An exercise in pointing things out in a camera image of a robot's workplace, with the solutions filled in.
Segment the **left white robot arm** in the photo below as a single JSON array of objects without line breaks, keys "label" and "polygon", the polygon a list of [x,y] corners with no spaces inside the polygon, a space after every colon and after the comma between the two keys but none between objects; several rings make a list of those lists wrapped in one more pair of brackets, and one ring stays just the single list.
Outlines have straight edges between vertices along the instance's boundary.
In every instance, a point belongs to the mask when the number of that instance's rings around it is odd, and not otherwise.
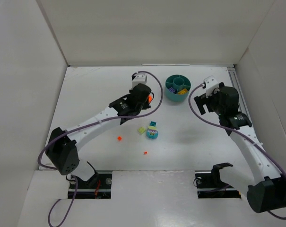
[{"label": "left white robot arm", "polygon": [[88,161],[79,158],[79,151],[98,135],[124,124],[133,116],[139,115],[141,110],[149,109],[150,94],[151,88],[139,83],[128,94],[111,102],[103,111],[81,123],[77,128],[54,129],[49,142],[57,137],[59,139],[46,149],[46,156],[61,175],[71,174],[88,186],[92,186],[98,179],[98,173]]}]

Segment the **yellow arched lego brick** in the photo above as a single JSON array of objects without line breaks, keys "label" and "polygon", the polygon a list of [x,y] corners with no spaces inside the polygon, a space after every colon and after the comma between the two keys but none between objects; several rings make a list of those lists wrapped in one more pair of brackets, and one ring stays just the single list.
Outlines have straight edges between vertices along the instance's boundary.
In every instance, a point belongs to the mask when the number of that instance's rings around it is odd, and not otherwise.
[{"label": "yellow arched lego brick", "polygon": [[187,92],[188,92],[188,90],[187,90],[186,88],[184,88],[184,89],[180,90],[177,94],[178,94],[178,95],[184,95],[184,94],[186,94]]}]

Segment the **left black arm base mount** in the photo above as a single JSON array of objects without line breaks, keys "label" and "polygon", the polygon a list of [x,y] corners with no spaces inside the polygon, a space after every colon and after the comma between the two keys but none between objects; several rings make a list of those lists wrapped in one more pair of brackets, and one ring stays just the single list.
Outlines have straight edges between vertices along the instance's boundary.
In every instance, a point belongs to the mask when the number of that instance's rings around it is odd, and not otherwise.
[{"label": "left black arm base mount", "polygon": [[91,163],[79,162],[65,168],[69,182],[68,198],[76,193],[76,199],[110,199],[113,172],[96,170]]}]

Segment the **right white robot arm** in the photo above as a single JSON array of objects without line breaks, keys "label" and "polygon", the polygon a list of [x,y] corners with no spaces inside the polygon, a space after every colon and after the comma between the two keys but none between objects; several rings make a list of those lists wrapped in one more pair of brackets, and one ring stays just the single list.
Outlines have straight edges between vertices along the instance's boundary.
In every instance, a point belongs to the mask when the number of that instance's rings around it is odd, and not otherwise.
[{"label": "right white robot arm", "polygon": [[256,213],[286,208],[286,172],[263,149],[256,137],[249,117],[239,110],[239,93],[215,79],[205,80],[198,88],[205,93],[194,97],[205,123],[224,129],[245,158],[252,177],[236,170],[230,163],[215,164],[211,180],[215,187],[227,184],[241,192]]}]

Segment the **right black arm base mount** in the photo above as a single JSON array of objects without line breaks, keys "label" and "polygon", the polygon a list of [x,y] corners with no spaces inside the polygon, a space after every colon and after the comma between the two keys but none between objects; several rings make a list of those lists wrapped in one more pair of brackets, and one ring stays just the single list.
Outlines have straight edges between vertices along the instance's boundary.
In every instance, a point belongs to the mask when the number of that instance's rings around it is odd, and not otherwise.
[{"label": "right black arm base mount", "polygon": [[193,185],[197,188],[199,199],[241,199],[241,193],[220,179],[219,171],[233,167],[230,163],[216,164],[211,170],[195,171]]}]

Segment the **orange round lego piece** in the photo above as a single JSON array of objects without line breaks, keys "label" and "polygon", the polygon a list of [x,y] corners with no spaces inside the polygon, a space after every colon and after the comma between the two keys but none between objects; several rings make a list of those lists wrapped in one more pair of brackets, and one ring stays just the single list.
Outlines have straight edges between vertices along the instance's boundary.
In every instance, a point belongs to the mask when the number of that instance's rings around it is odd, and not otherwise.
[{"label": "orange round lego piece", "polygon": [[149,95],[149,96],[148,96],[148,102],[151,103],[152,100],[153,100],[153,96],[152,96],[152,95]]}]

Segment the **purple square lego brick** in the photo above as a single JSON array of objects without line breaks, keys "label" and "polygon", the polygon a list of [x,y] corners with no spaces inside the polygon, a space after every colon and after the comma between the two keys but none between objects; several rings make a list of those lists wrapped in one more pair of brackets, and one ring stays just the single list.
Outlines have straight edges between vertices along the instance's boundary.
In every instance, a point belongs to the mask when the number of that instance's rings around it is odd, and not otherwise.
[{"label": "purple square lego brick", "polygon": [[171,93],[175,93],[175,92],[176,92],[176,90],[175,90],[173,87],[171,87],[171,88],[169,89],[169,91],[170,91]]}]

